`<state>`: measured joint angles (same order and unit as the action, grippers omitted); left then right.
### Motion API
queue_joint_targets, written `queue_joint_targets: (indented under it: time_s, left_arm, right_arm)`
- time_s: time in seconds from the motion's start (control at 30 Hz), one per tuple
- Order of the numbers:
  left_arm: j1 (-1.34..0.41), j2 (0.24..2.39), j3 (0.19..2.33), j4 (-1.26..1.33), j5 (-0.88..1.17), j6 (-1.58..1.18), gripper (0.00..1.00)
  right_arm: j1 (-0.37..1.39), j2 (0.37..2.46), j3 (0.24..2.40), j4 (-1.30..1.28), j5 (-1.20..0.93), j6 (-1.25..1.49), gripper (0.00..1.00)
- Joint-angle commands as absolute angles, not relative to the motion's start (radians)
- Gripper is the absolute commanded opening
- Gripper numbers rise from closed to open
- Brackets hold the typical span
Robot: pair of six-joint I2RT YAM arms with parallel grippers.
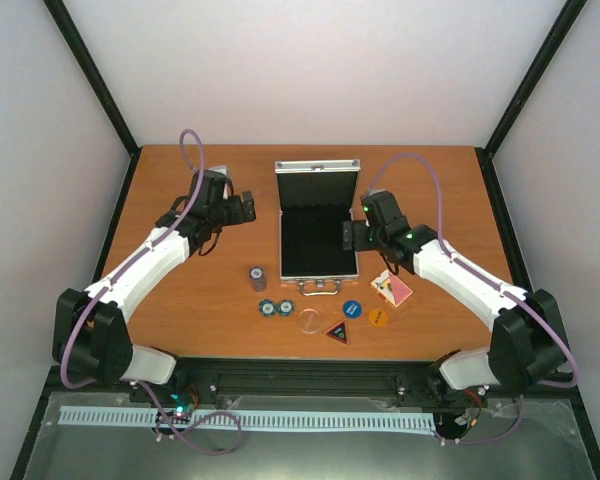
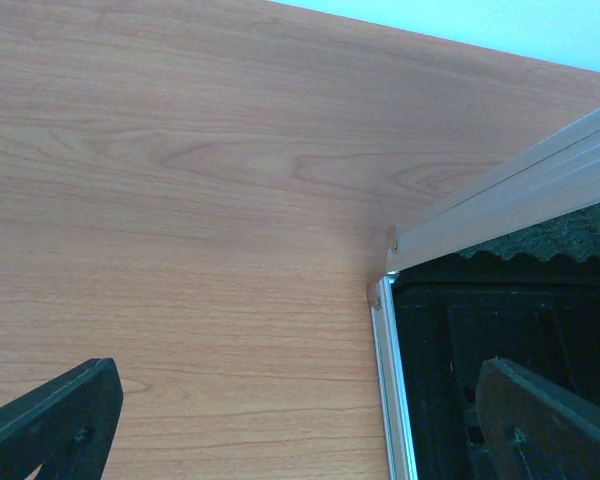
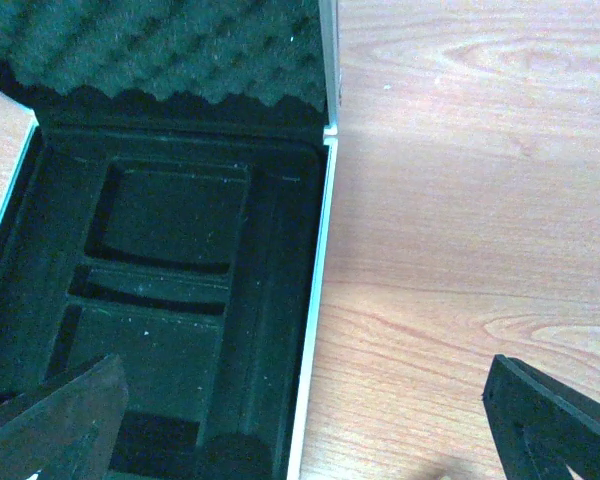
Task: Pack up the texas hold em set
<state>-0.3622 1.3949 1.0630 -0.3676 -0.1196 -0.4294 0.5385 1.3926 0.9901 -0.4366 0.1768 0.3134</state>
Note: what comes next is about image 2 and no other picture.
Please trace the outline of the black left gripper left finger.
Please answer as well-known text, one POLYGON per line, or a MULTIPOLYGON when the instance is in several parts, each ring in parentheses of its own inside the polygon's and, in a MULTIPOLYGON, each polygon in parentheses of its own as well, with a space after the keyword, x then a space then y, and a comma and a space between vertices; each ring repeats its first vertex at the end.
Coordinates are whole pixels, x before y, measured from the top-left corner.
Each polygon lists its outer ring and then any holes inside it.
POLYGON ((112 358, 94 358, 0 407, 0 479, 100 479, 123 390, 112 358))

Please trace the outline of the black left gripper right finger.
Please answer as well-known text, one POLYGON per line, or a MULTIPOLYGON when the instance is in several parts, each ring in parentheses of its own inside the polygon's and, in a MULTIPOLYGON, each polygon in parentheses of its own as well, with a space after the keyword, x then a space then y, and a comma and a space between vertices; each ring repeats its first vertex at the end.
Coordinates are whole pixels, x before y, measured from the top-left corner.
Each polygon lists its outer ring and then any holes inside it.
POLYGON ((477 415, 500 479, 600 479, 600 407, 506 359, 485 361, 477 415))

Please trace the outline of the aluminium poker case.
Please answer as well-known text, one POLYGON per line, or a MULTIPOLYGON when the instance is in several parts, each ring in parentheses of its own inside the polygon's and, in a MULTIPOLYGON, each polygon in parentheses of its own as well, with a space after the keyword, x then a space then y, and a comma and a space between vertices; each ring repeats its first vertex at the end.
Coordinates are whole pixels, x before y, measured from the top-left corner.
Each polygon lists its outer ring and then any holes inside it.
POLYGON ((393 479, 500 479, 487 360, 600 407, 600 108, 395 228, 368 301, 393 479))

